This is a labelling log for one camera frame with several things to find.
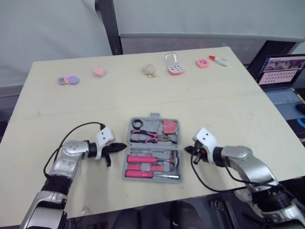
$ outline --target gray tool case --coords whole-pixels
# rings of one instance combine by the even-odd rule
[[[132,123],[134,120],[140,119],[143,123],[140,129],[134,129]],[[174,121],[177,123],[178,129],[174,134],[163,133],[163,122],[164,121]],[[146,134],[134,134],[134,130],[145,130],[149,132],[156,132],[158,135],[165,135],[170,137],[171,141],[158,141],[157,143],[138,143],[132,142],[131,139],[147,140],[153,138],[152,136]],[[162,183],[180,183],[182,180],[182,153],[177,148],[180,143],[180,133],[179,133],[179,122],[175,119],[161,119],[159,114],[151,113],[148,118],[132,118],[129,123],[129,130],[127,134],[127,141],[130,146],[126,150],[126,156],[123,167],[123,178],[127,180],[139,180],[139,181],[151,181],[151,182],[162,182]],[[177,155],[176,167],[173,155]],[[155,157],[157,161],[149,163],[139,163],[139,162],[128,162],[133,156],[145,156],[145,157]],[[127,170],[142,171],[150,173],[152,172],[152,178],[138,178],[138,177],[127,177]],[[171,175],[178,176],[178,178],[169,177],[158,177],[157,175]]]

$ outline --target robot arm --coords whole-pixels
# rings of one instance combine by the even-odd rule
[[[99,160],[102,149],[114,140],[111,130],[104,127],[95,143],[68,141],[62,145],[60,157],[53,164],[41,191],[34,198],[20,229],[63,229],[67,213],[64,212],[70,186],[81,159],[95,157]]]
[[[197,164],[201,159],[219,167],[231,167],[245,181],[252,195],[253,205],[260,209],[261,215],[271,223],[278,224],[291,220],[300,221],[305,227],[305,218],[285,192],[268,168],[254,157],[253,151],[245,146],[221,147],[215,137],[202,128],[193,138]]]

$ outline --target pliers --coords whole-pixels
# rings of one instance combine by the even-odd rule
[[[158,141],[161,142],[168,142],[172,141],[172,139],[167,135],[158,135],[156,132],[150,132],[146,130],[133,130],[132,134],[142,134],[152,136],[152,138],[148,138],[146,140],[139,140],[139,139],[130,139],[130,142],[137,142],[137,143],[157,143]]]

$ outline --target table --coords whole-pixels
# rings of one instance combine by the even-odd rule
[[[166,71],[164,53],[35,62],[0,144],[0,226],[20,224],[45,181],[42,168],[49,155],[68,131],[89,121],[105,123],[117,142],[127,143],[130,119],[158,112],[179,120],[180,149],[192,144],[204,126],[222,145],[250,147],[279,180],[305,175],[303,146],[230,48],[177,53],[186,69],[178,76]],[[225,57],[231,65],[211,62],[199,69],[194,61],[209,54]],[[142,75],[140,68],[148,63],[156,66],[159,78]],[[91,76],[97,65],[108,71],[104,78]],[[59,76],[70,74],[81,82],[56,83]],[[86,126],[70,139],[92,141],[97,132],[97,126]],[[109,168],[103,159],[82,161],[68,195],[69,217],[212,193],[195,177],[187,153],[180,184],[123,180],[124,153],[112,155]],[[216,189],[241,186],[223,168],[202,162],[197,170]]]

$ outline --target tool kit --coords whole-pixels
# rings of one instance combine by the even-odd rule
[[[148,118],[132,118],[129,124],[123,178],[163,183],[182,180],[182,153],[179,122],[161,119],[151,113]]]

